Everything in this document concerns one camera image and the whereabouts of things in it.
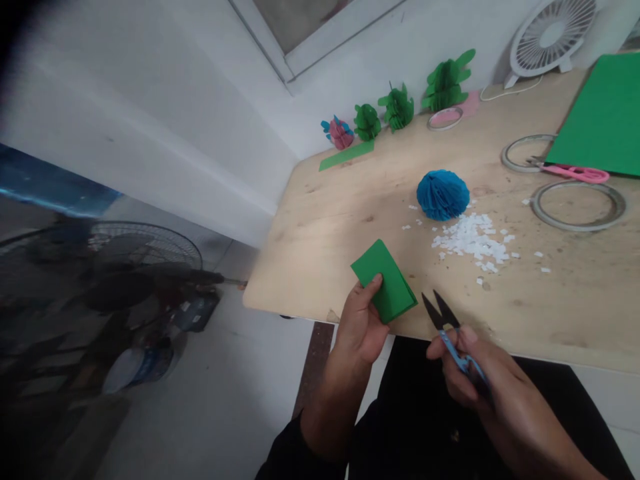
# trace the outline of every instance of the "scissor handle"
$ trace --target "scissor handle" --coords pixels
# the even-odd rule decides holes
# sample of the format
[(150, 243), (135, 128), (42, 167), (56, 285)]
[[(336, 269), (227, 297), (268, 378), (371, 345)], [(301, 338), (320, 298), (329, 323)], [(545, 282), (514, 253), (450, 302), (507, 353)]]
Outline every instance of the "scissor handle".
[(609, 173), (604, 170), (573, 167), (571, 165), (542, 165), (544, 171), (575, 178), (586, 183), (604, 183), (609, 180)]
[(442, 341), (447, 346), (447, 350), (449, 350), (449, 353), (455, 360), (456, 365), (458, 365), (458, 368), (460, 369), (460, 371), (464, 373), (469, 380), (472, 380), (471, 371), (469, 370), (469, 362), (473, 363), (473, 366), (475, 367), (476, 371), (480, 375), (480, 378), (482, 378), (482, 382), (486, 386), (486, 392), (489, 394), (489, 399), (490, 399), (491, 388), (489, 386), (489, 380), (487, 380), (487, 376), (482, 371), (482, 368), (480, 368), (480, 365), (478, 365), (478, 362), (476, 362), (476, 360), (474, 360), (474, 358), (472, 358), (472, 356), (470, 355), (467, 355), (466, 357), (461, 358), (460, 355), (458, 354), (458, 350), (456, 350), (456, 348), (451, 343), (451, 340), (449, 339), (447, 332), (445, 332), (444, 330), (438, 330), (438, 333), (440, 334), (440, 338), (442, 338)]

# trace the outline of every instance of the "pink scissors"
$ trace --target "pink scissors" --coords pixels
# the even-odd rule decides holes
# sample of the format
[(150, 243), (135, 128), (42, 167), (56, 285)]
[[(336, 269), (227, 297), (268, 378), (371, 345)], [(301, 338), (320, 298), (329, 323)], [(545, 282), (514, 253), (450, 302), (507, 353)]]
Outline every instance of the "pink scissors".
[(550, 165), (545, 166), (545, 157), (530, 157), (527, 162), (540, 170), (548, 171), (550, 173), (557, 173), (564, 177), (575, 178), (586, 183), (604, 183), (609, 180), (608, 172), (598, 169), (572, 167), (571, 165)]

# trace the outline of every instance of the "green paper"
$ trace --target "green paper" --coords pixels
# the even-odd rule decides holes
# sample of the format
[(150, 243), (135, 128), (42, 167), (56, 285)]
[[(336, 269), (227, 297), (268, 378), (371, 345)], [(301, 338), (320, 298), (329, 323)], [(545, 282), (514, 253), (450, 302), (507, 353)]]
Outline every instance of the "green paper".
[(640, 53), (603, 55), (547, 162), (640, 176)]
[(440, 63), (427, 77), (427, 91), (422, 99), (422, 108), (433, 112), (464, 102), (469, 96), (463, 93), (460, 83), (471, 76), (467, 64), (474, 58), (475, 50), (467, 50), (458, 60)]
[(351, 264), (351, 269), (363, 286), (367, 286), (376, 273), (382, 273), (382, 286), (373, 297), (382, 323), (389, 323), (418, 304), (382, 240), (376, 240), (362, 257)]
[(380, 133), (380, 119), (378, 118), (378, 112), (370, 104), (365, 103), (362, 107), (360, 105), (355, 106), (357, 112), (353, 122), (357, 128), (353, 131), (358, 134), (360, 140), (370, 141), (376, 138)]
[(378, 99), (378, 105), (386, 107), (385, 122), (391, 126), (391, 132), (403, 129), (413, 120), (413, 98), (409, 100), (407, 87), (402, 84), (402, 90), (391, 89), (386, 97)]
[(334, 165), (338, 165), (339, 163), (344, 163), (348, 160), (359, 157), (360, 155), (369, 153), (370, 151), (373, 151), (373, 140), (362, 142), (360, 145), (349, 147), (348, 149), (342, 150), (340, 153), (336, 153), (335, 155), (325, 158), (320, 162), (320, 168), (318, 171), (326, 170)]

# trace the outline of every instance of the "plywood tabletop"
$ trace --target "plywood tabletop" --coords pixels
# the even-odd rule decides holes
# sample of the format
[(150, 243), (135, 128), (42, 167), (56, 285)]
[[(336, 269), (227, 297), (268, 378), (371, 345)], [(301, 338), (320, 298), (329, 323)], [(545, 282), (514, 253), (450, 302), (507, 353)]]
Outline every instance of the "plywood tabletop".
[[(338, 322), (357, 280), (350, 264), (380, 238), (416, 296), (424, 291), (433, 298), (429, 292), (438, 290), (461, 322), (506, 350), (640, 373), (640, 181), (609, 181), (629, 202), (622, 223), (574, 233), (542, 223), (522, 204), (560, 177), (518, 173), (500, 162), (510, 142), (559, 130), (584, 77), (584, 71), (547, 75), (526, 93), (481, 103), (475, 116), (448, 131), (429, 131), (427, 117), (417, 116), (404, 130), (382, 132), (373, 152), (322, 172), (320, 161), (335, 150), (300, 162), (249, 280), (245, 305)], [(409, 208), (418, 205), (418, 182), (436, 169), (454, 171), (467, 183), (477, 201), (469, 211), (488, 214), (496, 230), (515, 235), (507, 248), (520, 259), (492, 274), (476, 266), (472, 255), (439, 258), (443, 250), (431, 248), (432, 240), (456, 220), (434, 222)], [(545, 206), (570, 221), (593, 220), (607, 210), (607, 200), (584, 190), (550, 193)], [(422, 305), (394, 320), (391, 332), (436, 335)]]

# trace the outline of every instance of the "left hand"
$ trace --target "left hand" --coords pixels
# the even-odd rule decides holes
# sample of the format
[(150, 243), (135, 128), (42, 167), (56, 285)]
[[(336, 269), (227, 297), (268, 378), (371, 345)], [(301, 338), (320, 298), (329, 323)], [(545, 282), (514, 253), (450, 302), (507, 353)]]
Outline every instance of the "left hand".
[(368, 364), (376, 361), (389, 333), (371, 302), (382, 282), (382, 274), (378, 273), (366, 287), (360, 282), (355, 284), (347, 296), (335, 340), (335, 350)]

